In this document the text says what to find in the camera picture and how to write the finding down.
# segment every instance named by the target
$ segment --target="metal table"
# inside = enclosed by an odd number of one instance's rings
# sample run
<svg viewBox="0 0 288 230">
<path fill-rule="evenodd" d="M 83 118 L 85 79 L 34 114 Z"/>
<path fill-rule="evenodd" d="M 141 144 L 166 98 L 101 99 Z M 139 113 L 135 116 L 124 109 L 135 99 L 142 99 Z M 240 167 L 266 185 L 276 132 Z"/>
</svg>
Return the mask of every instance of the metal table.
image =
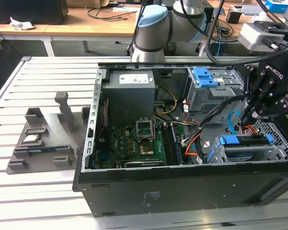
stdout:
<svg viewBox="0 0 288 230">
<path fill-rule="evenodd" d="M 203 60 L 209 62 L 204 57 L 167 58 L 171 62 Z M 288 229 L 288 192 L 263 207 L 93 218 L 82 193 L 72 191 L 74 171 L 5 173 L 28 107 L 58 113 L 53 98 L 57 91 L 68 91 L 72 111 L 79 112 L 90 104 L 97 63 L 126 61 L 127 57 L 24 57 L 16 67 L 0 91 L 0 229 L 53 229 L 55 225 L 62 229 L 218 229 L 228 223 L 239 230 Z M 197 198 L 198 194 L 186 197 Z"/>
</svg>

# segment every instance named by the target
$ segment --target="floor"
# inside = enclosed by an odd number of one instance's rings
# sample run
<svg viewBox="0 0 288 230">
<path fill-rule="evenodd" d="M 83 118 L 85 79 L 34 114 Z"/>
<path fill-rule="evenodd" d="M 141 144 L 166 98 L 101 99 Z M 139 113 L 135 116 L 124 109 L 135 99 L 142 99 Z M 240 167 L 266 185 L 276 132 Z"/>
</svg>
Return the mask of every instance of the floor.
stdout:
<svg viewBox="0 0 288 230">
<path fill-rule="evenodd" d="M 40 41 L 9 41 L 22 56 L 47 56 L 44 44 Z M 21 57 L 13 50 L 7 41 L 2 41 L 3 50 L 0 51 L 0 89 L 8 79 Z M 56 56 L 124 56 L 127 43 L 115 44 L 114 42 L 88 42 L 90 52 L 86 53 L 81 41 L 56 41 L 53 42 Z M 196 43 L 178 43 L 176 56 L 197 56 Z M 212 52 L 217 52 L 217 44 L 212 46 Z M 231 44 L 226 47 L 225 56 L 248 56 L 248 51 L 239 44 Z"/>
</svg>

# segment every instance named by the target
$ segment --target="wooden desk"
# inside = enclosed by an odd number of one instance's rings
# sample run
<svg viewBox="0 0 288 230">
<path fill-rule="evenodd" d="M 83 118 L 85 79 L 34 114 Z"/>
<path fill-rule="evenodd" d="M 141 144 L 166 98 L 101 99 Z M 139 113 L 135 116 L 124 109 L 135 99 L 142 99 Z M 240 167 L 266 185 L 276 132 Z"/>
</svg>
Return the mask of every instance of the wooden desk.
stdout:
<svg viewBox="0 0 288 230">
<path fill-rule="evenodd" d="M 219 6 L 218 0 L 208 0 L 213 7 Z M 238 3 L 226 2 L 223 6 L 227 15 L 231 5 L 239 5 Z M 110 17 L 122 14 L 122 12 L 101 12 L 99 17 Z M 219 18 L 226 21 L 226 15 L 221 15 Z M 93 19 L 87 15 L 84 8 L 69 8 L 69 13 L 62 25 L 35 25 L 34 29 L 17 31 L 10 25 L 0 25 L 0 32 L 8 40 L 41 40 L 44 42 L 48 56 L 54 56 L 52 41 L 83 41 L 84 50 L 88 51 L 87 41 L 123 41 L 130 42 L 135 28 L 136 14 L 131 14 L 125 21 L 105 22 Z M 250 16 L 241 16 L 239 24 L 231 24 L 234 33 L 231 38 L 237 38 L 243 23 L 247 23 L 252 19 Z"/>
<path fill-rule="evenodd" d="M 111 17 L 124 12 L 101 12 L 98 17 Z M 89 17 L 83 8 L 69 9 L 63 25 L 49 25 L 45 35 L 62 36 L 133 36 L 136 13 L 124 15 L 128 20 L 118 22 L 105 22 Z"/>
<path fill-rule="evenodd" d="M 210 3 L 210 5 L 212 5 L 214 8 L 217 8 L 219 7 L 219 4 L 220 4 L 220 1 L 218 0 L 208 0 L 208 2 Z M 226 22 L 226 17 L 227 17 L 227 14 L 228 14 L 228 10 L 230 9 L 231 6 L 233 5 L 236 5 L 236 6 L 239 6 L 241 4 L 239 3 L 235 3 L 235 2 L 225 2 L 224 5 L 223 5 L 223 9 L 225 11 L 225 15 L 220 15 L 219 16 L 219 19 L 223 20 Z M 256 2 L 253 2 L 253 3 L 249 3 L 249 4 L 244 4 L 244 5 L 257 5 Z M 248 23 L 250 22 L 252 19 L 251 16 L 243 16 L 241 15 L 240 17 L 240 20 L 239 20 L 239 23 L 238 24 L 230 24 L 233 29 L 234 29 L 234 33 L 233 35 L 230 37 L 231 39 L 233 38 L 237 38 L 240 34 L 240 30 L 243 26 L 244 23 Z M 224 27 L 228 27 L 228 25 L 226 25 L 225 23 L 223 22 L 219 22 L 219 26 L 224 26 Z"/>
</svg>

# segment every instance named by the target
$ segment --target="chip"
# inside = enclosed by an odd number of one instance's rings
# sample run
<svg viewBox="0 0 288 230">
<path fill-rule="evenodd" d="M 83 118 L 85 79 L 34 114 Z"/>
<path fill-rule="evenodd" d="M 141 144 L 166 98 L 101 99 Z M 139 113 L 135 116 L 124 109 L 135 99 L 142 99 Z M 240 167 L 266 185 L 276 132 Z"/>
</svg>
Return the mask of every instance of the chip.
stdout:
<svg viewBox="0 0 288 230">
<path fill-rule="evenodd" d="M 154 154 L 154 143 L 150 141 L 140 142 L 140 155 L 153 155 Z"/>
</svg>

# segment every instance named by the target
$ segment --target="yellow cable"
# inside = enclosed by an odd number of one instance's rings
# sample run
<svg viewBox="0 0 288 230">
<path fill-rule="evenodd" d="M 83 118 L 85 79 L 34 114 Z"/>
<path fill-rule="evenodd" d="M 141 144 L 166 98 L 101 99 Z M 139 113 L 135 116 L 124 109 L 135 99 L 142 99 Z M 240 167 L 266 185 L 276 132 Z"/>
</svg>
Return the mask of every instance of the yellow cable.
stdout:
<svg viewBox="0 0 288 230">
<path fill-rule="evenodd" d="M 171 110 L 169 110 L 169 111 L 161 112 L 161 113 L 153 113 L 153 114 L 156 114 L 156 115 L 169 114 L 169 113 L 173 112 L 173 111 L 176 109 L 176 106 L 177 106 L 177 100 L 176 100 L 174 94 L 172 94 L 172 93 L 170 92 L 170 90 L 168 90 L 167 88 L 165 88 L 165 87 L 162 86 L 162 85 L 159 85 L 159 87 L 163 88 L 163 89 L 166 90 L 169 94 L 171 94 L 171 96 L 173 97 L 173 99 L 174 99 L 174 101 L 175 101 L 175 104 L 174 104 L 174 107 L 173 107 Z"/>
</svg>

